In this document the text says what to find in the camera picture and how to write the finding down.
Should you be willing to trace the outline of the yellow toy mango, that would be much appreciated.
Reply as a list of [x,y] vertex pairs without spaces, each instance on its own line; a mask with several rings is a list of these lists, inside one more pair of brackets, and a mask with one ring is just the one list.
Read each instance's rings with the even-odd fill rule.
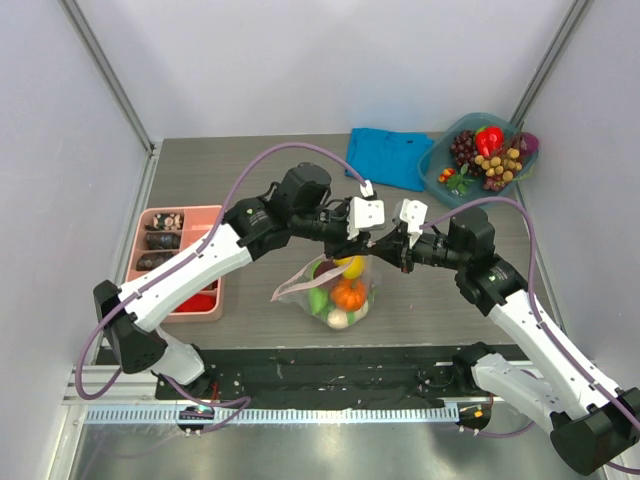
[[343,267],[342,276],[345,279],[356,279],[362,275],[366,268],[366,259],[364,256],[352,256],[342,259],[334,259],[333,264],[336,267]]

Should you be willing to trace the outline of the clear pink-dotted zip bag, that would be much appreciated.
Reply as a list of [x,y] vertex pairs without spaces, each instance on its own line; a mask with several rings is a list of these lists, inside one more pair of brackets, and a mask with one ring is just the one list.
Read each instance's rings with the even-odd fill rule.
[[298,305],[332,330],[364,319],[375,302],[380,276],[365,256],[319,256],[272,294],[271,301]]

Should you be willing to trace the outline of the green toy cucumber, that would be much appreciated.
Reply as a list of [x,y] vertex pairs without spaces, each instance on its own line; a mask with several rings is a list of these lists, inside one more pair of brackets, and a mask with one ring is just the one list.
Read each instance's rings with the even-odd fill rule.
[[319,316],[329,304],[329,293],[323,288],[314,287],[308,292],[310,313]]

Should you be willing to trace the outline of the beige toy potato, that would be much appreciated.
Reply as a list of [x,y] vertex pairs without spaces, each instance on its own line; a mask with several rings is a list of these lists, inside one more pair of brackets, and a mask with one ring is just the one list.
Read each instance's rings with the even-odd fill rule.
[[347,312],[336,308],[328,313],[326,323],[331,329],[342,330],[356,323],[358,319],[356,312]]

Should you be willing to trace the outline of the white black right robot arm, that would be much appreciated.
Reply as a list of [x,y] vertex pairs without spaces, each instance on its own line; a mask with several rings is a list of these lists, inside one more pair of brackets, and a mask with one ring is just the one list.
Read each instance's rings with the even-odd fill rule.
[[347,214],[339,243],[327,248],[336,258],[373,255],[405,273],[415,265],[455,271],[460,294],[516,342],[541,373],[535,379],[500,354],[476,343],[455,360],[451,380],[457,391],[496,394],[543,429],[558,456],[588,476],[639,441],[639,390],[622,389],[598,369],[540,305],[532,277],[523,277],[500,257],[495,229],[473,201],[445,218],[445,234],[431,232],[426,207],[405,201],[394,229],[371,240],[383,227],[377,203],[367,201]]

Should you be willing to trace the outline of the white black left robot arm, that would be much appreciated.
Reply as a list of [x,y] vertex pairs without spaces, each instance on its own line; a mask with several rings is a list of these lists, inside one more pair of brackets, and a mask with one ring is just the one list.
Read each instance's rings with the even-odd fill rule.
[[346,257],[363,252],[371,230],[384,222],[384,204],[370,181],[360,183],[358,195],[334,199],[330,175],[301,163],[264,194],[221,212],[207,233],[145,275],[96,285],[96,329],[113,350],[119,374],[151,370],[190,398],[203,398],[212,389],[213,371],[196,346],[164,332],[161,324],[170,313],[293,237],[322,242],[330,255]]

